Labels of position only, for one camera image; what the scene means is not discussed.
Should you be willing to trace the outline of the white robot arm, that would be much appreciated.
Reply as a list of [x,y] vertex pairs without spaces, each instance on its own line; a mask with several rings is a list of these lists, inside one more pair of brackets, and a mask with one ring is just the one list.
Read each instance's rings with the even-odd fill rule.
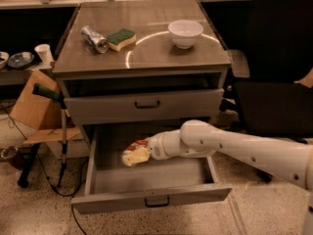
[[219,129],[188,120],[176,130],[136,140],[122,154],[127,166],[149,159],[205,158],[219,152],[313,192],[313,146]]

